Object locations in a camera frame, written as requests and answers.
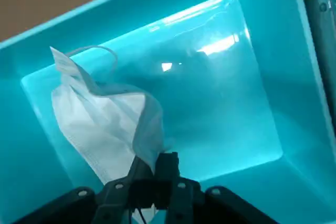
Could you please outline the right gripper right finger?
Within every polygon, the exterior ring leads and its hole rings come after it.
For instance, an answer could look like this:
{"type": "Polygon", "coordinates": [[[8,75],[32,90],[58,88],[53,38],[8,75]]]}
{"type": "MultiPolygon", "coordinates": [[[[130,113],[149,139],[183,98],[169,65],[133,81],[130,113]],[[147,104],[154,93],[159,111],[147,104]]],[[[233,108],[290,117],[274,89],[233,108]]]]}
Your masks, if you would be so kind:
{"type": "Polygon", "coordinates": [[[159,155],[156,181],[156,207],[166,210],[165,223],[276,223],[223,186],[202,191],[199,182],[182,177],[177,152],[159,155]]]}

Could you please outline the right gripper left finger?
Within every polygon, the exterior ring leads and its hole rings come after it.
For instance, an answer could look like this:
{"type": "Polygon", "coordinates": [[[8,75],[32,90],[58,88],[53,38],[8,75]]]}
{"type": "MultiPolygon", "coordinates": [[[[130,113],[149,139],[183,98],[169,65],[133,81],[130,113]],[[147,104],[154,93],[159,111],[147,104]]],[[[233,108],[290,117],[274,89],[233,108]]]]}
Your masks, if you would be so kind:
{"type": "Polygon", "coordinates": [[[135,210],[154,205],[154,188],[154,173],[135,157],[128,174],[108,182],[99,193],[89,187],[78,187],[17,223],[131,223],[135,210]]]}

